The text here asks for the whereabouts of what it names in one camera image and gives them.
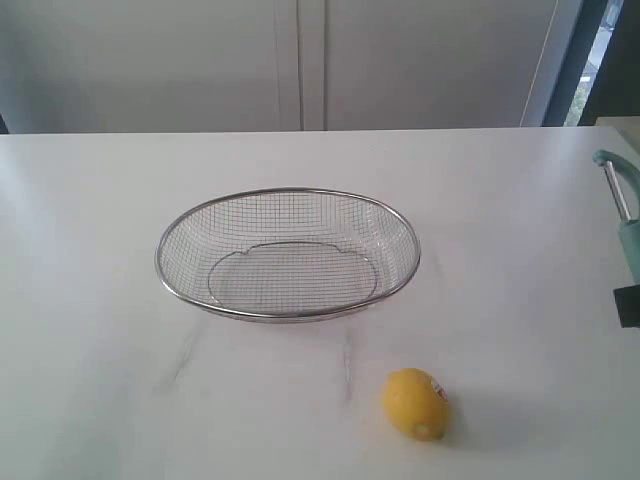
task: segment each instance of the lemon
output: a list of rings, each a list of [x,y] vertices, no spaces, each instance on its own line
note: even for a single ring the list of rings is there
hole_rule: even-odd
[[[451,407],[444,389],[417,368],[389,374],[382,406],[391,424],[416,440],[441,438],[449,423]]]

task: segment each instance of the green object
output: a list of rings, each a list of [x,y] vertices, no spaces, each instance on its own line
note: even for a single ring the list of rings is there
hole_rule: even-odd
[[[603,167],[605,173],[607,173],[607,179],[622,219],[618,231],[622,249],[631,270],[633,281],[636,284],[640,284],[640,222],[637,218],[631,218],[629,215],[624,196],[617,178],[615,178],[615,173],[619,173],[627,181],[640,203],[640,170],[621,156],[606,150],[598,150],[593,155],[593,161]],[[613,166],[615,173],[611,172],[610,166]]]

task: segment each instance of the wire mesh basket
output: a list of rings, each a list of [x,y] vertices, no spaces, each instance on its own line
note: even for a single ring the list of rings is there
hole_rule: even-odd
[[[322,320],[404,287],[420,263],[409,222],[345,192],[280,188],[203,203],[177,218],[156,270],[180,299],[266,323]]]

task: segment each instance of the table surface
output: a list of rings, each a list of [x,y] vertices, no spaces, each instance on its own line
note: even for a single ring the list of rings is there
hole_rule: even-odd
[[[638,478],[640,336],[613,302],[631,276],[599,148],[638,161],[604,127],[0,138],[0,478]],[[415,278],[286,326],[162,287],[175,217],[273,186],[398,209]],[[383,417],[402,367],[447,389],[442,442]]]

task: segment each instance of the cabinet door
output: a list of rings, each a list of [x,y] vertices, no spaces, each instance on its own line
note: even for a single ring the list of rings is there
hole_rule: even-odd
[[[303,92],[305,49],[322,41],[312,111],[321,103],[325,128],[351,130],[538,123],[580,0],[300,0],[301,19],[318,3],[324,38],[301,24]]]
[[[296,0],[20,0],[0,7],[12,132],[300,128]]]

